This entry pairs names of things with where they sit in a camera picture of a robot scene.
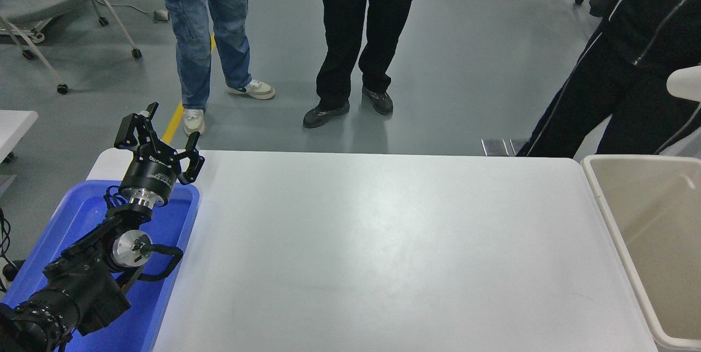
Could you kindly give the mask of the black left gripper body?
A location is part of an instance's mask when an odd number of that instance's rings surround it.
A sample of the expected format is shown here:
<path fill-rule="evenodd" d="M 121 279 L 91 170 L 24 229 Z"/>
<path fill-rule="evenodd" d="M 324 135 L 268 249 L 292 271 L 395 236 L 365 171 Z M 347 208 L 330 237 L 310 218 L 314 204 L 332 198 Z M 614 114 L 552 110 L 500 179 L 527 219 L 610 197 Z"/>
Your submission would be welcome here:
<path fill-rule="evenodd" d="M 180 165 L 170 161 L 175 153 L 170 146 L 139 146 L 120 184 L 120 195 L 134 197 L 135 191 L 146 190 L 169 200 L 180 173 Z"/>

